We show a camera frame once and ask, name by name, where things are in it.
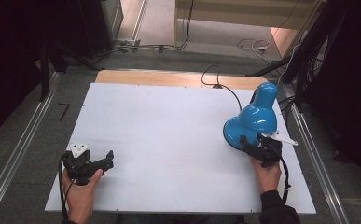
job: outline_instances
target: metal rail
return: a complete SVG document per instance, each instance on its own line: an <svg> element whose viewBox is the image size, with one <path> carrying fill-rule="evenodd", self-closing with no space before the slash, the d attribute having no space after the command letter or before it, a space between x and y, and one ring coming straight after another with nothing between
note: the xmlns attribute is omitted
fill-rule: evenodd
<svg viewBox="0 0 361 224"><path fill-rule="evenodd" d="M60 76L58 73L54 73L51 81L51 92L49 93L48 97L45 101L40 102L32 115L32 118L30 119L28 125L26 126L20 141L15 146L11 156L9 157L5 168L3 169L2 173L0 174L0 202L2 201L8 186L12 180L12 177L14 177L15 173L17 172L17 169L23 159L23 156L25 155L28 146L30 145L35 132L40 124L40 121L46 114L47 108L49 107L49 104L52 100L52 97L57 89L57 84L60 80Z"/></svg>
<svg viewBox="0 0 361 224"><path fill-rule="evenodd" d="M284 84L283 90L286 97L294 95L291 84ZM331 178L328 175L326 167L320 157L319 151L317 150L316 144L313 141L311 132L309 131L303 114L299 113L299 110L295 105L292 105L291 111L297 125L299 126L299 131L305 143L305 147L308 151L309 157L311 158L314 171L317 174L317 178L319 179L320 185L325 194L328 206L331 210L332 216L334 217L335 223L350 223L346 212L343 209L340 197L335 190L334 184L332 183Z"/></svg>

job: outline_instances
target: black curtain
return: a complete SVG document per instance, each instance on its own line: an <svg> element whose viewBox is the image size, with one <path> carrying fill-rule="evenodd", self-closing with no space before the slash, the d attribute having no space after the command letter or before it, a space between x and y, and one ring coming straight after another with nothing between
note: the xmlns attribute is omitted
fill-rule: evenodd
<svg viewBox="0 0 361 224"><path fill-rule="evenodd" d="M361 166L361 1L353 1L305 101L334 130L338 151Z"/></svg>

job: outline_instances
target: lamp cord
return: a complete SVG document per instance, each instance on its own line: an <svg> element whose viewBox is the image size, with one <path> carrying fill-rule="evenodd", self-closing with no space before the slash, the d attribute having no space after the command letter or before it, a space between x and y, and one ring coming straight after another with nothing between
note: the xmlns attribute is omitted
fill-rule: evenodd
<svg viewBox="0 0 361 224"><path fill-rule="evenodd" d="M211 68L213 68L213 67L216 67L217 69L218 69L218 71L217 71L217 83L216 84L212 84L212 83L206 83L206 82L204 82L203 81L203 77L204 77L204 75L211 69ZM220 88L220 89L222 89L223 87L225 88L225 89L227 89L228 91L230 91L234 96L235 96L235 98L236 98L236 100L238 101L238 106L239 106L239 110L240 111L242 111L242 105L241 105L241 102L239 101L239 98L238 98L238 96L235 94L235 92L233 92L229 87L227 87L227 86L225 86L225 85L223 85L223 84L220 84L220 82L218 81L218 76L220 75L220 67L218 66L218 65L216 65L216 64L214 64L214 65L211 65L210 67L208 67L203 73L202 73L202 77L201 77L201 83L202 84L204 84L204 85L206 85L206 86L218 86L218 88Z"/></svg>
<svg viewBox="0 0 361 224"><path fill-rule="evenodd" d="M285 170L285 189L283 192L283 197L282 200L284 203L287 202L287 195L288 195L288 191L290 191L291 185L288 184L288 178L290 176L290 174L288 173L288 168L287 168L287 164L285 163L285 159L283 159L281 153L279 153L276 148L274 148L271 144L267 144L267 146L269 146L280 158L280 161L282 162L283 165L283 169Z"/></svg>
<svg viewBox="0 0 361 224"><path fill-rule="evenodd" d="M59 182L59 192L61 194L62 216L64 219L67 220L69 218L69 216L67 215L66 200L64 199L64 195L63 195L63 182L62 182L62 163L63 163L65 155L66 155L66 153L63 153L61 155L61 158L59 159L59 165L58 165L58 180L59 181L58 182Z"/></svg>

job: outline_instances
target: floor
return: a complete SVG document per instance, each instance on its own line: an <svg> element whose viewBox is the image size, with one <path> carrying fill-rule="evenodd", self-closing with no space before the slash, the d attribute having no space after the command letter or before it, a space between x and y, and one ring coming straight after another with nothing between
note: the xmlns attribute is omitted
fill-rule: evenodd
<svg viewBox="0 0 361 224"><path fill-rule="evenodd" d="M124 8L127 1L122 0ZM157 0L147 1L146 10L148 10L148 4L156 3L154 1ZM137 6L141 6L141 3L141 1L134 2ZM194 24L198 25L198 23L192 22L191 31L192 27L196 27L193 26ZM147 41L148 38L146 35L143 35L143 27L144 24L141 22L139 32L137 32L135 38ZM192 33L189 49L184 51L164 51L163 53L158 53L151 49L139 49L136 52L117 51L107 55L98 65L104 66L107 69L151 69L201 73L210 65L218 64L223 74L233 74L236 76L250 74L267 66L267 62L263 61L251 50L251 44L244 44L247 50L234 47L236 42L243 38L270 39L270 33L265 32L263 28L256 28L258 29L257 33L262 35L256 35L252 30L253 27L244 28L248 30L247 34L239 32L239 36L231 39L231 44L229 45L229 41L225 41L229 40L229 38L227 36L220 36L219 26L206 24L205 27L215 27L218 35L208 35L206 32L201 35L194 35L196 33ZM123 38L132 39L129 35L128 37L124 35ZM203 40L209 40L210 42L207 41L206 45L198 44ZM217 49L209 51L215 45L218 45ZM278 54L274 52L273 45L270 48L272 48L272 54L264 53L264 56L266 55L271 60L278 60ZM5 186L6 191L3 198L0 198L0 223L33 223L40 220L44 220L44 223L61 222L61 214L45 212L44 207L49 192L53 187L53 178L57 173L58 159L63 149L67 146L88 87L94 82L96 74L96 71L91 71L82 65L72 65L66 74L58 75L58 82L54 89L55 92L52 94L44 116L39 121L33 138L27 143L24 157L19 166L13 167L16 172L11 176L12 180L9 185ZM275 81L278 76L277 74L272 74L266 75L266 78ZM25 98L0 129L0 175L5 175L2 173L2 170L7 164L11 153L17 147L23 131L28 126L29 120L39 106L39 93L40 88L38 87ZM284 98L284 93L281 91L278 99ZM61 121L60 117L63 113L63 106L59 104L70 104L69 110ZM320 156L342 201L344 210L349 218L349 223L361 223L361 168L352 163L334 161L332 156L335 148L330 142L324 122L316 117L312 109L307 105L303 105L303 115L307 120ZM292 138L299 142L303 141L297 123L291 115L288 117L287 128ZM297 147L296 152L317 210L316 215L300 215L302 223L335 223L305 146ZM116 214L96 212L91 223L116 223L116 217ZM250 214L245 217L248 223L258 223L258 214ZM147 214L128 214L123 217L122 223L147 223L148 220L153 220L153 218L159 217Z"/></svg>

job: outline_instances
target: black device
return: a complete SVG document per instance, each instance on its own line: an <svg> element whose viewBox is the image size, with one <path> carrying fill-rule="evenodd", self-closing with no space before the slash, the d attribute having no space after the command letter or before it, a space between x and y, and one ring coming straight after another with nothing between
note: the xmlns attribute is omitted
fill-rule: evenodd
<svg viewBox="0 0 361 224"><path fill-rule="evenodd" d="M266 168L279 162L282 157L282 142L265 137L262 134L257 135L259 146L247 142L247 138L241 135L240 142L243 145L243 151L247 155L261 161L261 166Z"/></svg>
<svg viewBox="0 0 361 224"><path fill-rule="evenodd" d="M272 166L276 162L282 161L282 165L285 170L285 190L282 200L284 203L286 203L288 191L291 188L291 185L288 184L289 173L287 164L282 158L283 144L281 141L264 136L261 133L257 134L257 140L260 142L258 146L248 143L247 138L244 135L241 135L239 139L239 141L243 145L243 151L247 153L247 155L261 161L261 167L267 168Z"/></svg>
<svg viewBox="0 0 361 224"><path fill-rule="evenodd" d="M113 168L114 154L110 150L106 158L91 162L90 151L86 150L79 157L75 158L72 151L65 151L63 156L63 165L66 168L71 179L88 179L99 169L107 171Z"/></svg>

